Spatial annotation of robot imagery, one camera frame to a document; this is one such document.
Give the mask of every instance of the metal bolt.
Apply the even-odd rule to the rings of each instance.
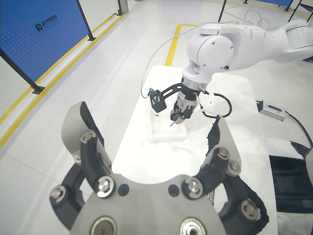
[[[195,180],[191,181],[188,185],[188,189],[190,192],[198,193],[200,190],[198,182]]]
[[[84,136],[84,140],[89,140],[89,139],[91,139],[92,138],[92,133],[87,133],[87,134],[85,134],[85,136]]]
[[[52,192],[52,197],[54,199],[60,198],[61,195],[62,195],[62,191],[60,189],[58,189],[58,188]]]
[[[195,218],[188,218],[180,226],[180,235],[205,235],[202,223]]]
[[[99,191],[97,192],[98,197],[108,197],[114,189],[114,180],[110,176],[103,176],[98,180]]]
[[[236,171],[236,172],[240,172],[240,171],[241,171],[241,167],[240,167],[240,165],[238,164],[238,162],[236,162],[236,161],[231,161],[231,162],[229,163],[229,167],[230,167],[230,169],[233,170],[233,171]]]
[[[236,177],[240,174],[240,172],[241,172],[241,166],[239,165],[239,163],[237,161],[230,160],[228,162],[226,173],[232,177]]]
[[[103,216],[97,219],[91,226],[91,235],[116,235],[116,224],[112,218]]]
[[[102,192],[107,192],[110,189],[110,181],[108,179],[102,180],[99,183],[99,189]]]
[[[220,157],[223,160],[228,160],[229,156],[230,156],[230,153],[229,153],[229,151],[226,148],[220,147],[217,156]]]
[[[66,194],[66,188],[62,185],[56,186],[52,191],[50,192],[50,197],[55,199],[55,203],[59,203],[63,200]]]
[[[253,203],[248,200],[242,201],[241,211],[247,219],[256,220],[258,218],[258,210],[252,204]]]
[[[182,191],[187,198],[198,199],[202,196],[203,187],[197,178],[190,177],[183,182]]]

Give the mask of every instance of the robotic hand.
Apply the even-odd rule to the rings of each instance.
[[[239,177],[241,158],[222,117],[194,177],[139,184],[111,170],[104,140],[85,102],[72,106],[62,139],[75,163],[50,193],[59,220],[75,235],[255,235],[269,222],[264,203]],[[84,202],[84,178],[94,193]],[[228,202],[216,213],[207,194],[223,183]]]
[[[200,92],[208,94],[206,87],[214,73],[245,69],[268,59],[285,63],[311,57],[313,33],[301,19],[275,31],[253,25],[211,23],[202,26],[200,33],[189,41],[187,55],[189,64],[182,72],[181,83],[162,92],[149,92],[151,106],[157,113],[166,109],[167,97],[179,92],[170,114],[176,124],[191,117]]]

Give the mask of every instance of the small metal part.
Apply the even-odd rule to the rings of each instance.
[[[236,177],[240,174],[240,172],[241,172],[241,166],[239,165],[239,163],[235,160],[230,160],[228,162],[226,173],[229,176]]]
[[[56,199],[56,203],[59,203],[60,201],[63,200],[65,194],[66,194],[65,187],[62,185],[59,185],[59,186],[56,186],[54,189],[52,189],[49,196]]]
[[[128,194],[128,192],[129,192],[129,186],[127,184],[120,185],[118,189],[118,193],[120,196],[124,197]]]
[[[205,235],[205,228],[195,218],[185,219],[180,226],[180,235]]]
[[[74,161],[75,161],[75,163],[77,163],[78,165],[81,165],[81,157],[80,157],[79,154],[76,154],[76,155],[74,156]]]
[[[199,192],[199,184],[197,183],[197,181],[191,181],[188,185],[188,189],[190,192],[194,192],[194,193],[198,193]]]
[[[217,153],[217,156],[223,160],[229,160],[230,153],[226,148],[219,147],[219,152]]]
[[[99,178],[99,191],[97,192],[98,197],[108,197],[114,189],[114,180],[110,176],[103,176]]]
[[[85,133],[81,138],[80,141],[82,143],[87,143],[89,140],[91,140],[91,138],[95,138],[96,134],[94,131],[89,131],[87,133]]]
[[[248,200],[242,201],[241,211],[249,220],[256,220],[258,218],[258,209],[254,207]]]
[[[97,219],[90,227],[90,235],[116,235],[117,228],[114,220],[108,216]]]
[[[202,93],[207,92],[207,90],[203,87],[203,85],[199,85],[198,90],[201,91]]]
[[[52,193],[52,197],[54,199],[58,199],[59,197],[61,197],[61,195],[62,195],[62,191],[58,188],[56,190],[54,190]]]
[[[176,197],[179,195],[179,188],[176,185],[170,185],[168,187],[168,192],[172,197]]]
[[[202,196],[203,187],[201,182],[195,177],[190,177],[185,180],[185,183],[188,184],[187,188],[189,191],[188,196],[192,199],[198,199]]]

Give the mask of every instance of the white floor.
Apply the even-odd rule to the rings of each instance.
[[[286,23],[291,15],[278,6],[258,4],[270,7],[254,6],[270,21],[271,27]],[[242,3],[230,1],[226,8],[236,5]],[[0,234],[69,233],[54,215],[48,199],[51,189],[62,182],[74,163],[60,136],[68,108],[86,101],[105,139],[108,155],[114,160],[151,55],[173,37],[178,24],[216,21],[222,2],[129,0],[129,7],[130,12],[61,78],[1,149]],[[233,9],[238,16],[245,12],[244,8]],[[222,21],[228,20],[236,21],[224,15]],[[196,32],[179,37],[172,66],[187,65],[186,44]],[[160,49],[150,67],[165,64],[170,44]],[[300,61],[280,65],[264,61],[231,74],[246,77],[257,100],[285,106],[313,136],[313,64]],[[281,122],[260,115],[260,121],[267,137],[309,145],[300,127],[290,119]],[[87,184],[82,189],[86,197],[91,193]]]

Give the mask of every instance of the cable connector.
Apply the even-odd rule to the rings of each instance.
[[[203,87],[203,85],[198,86],[198,90],[201,91],[204,94],[209,94],[208,91]]]

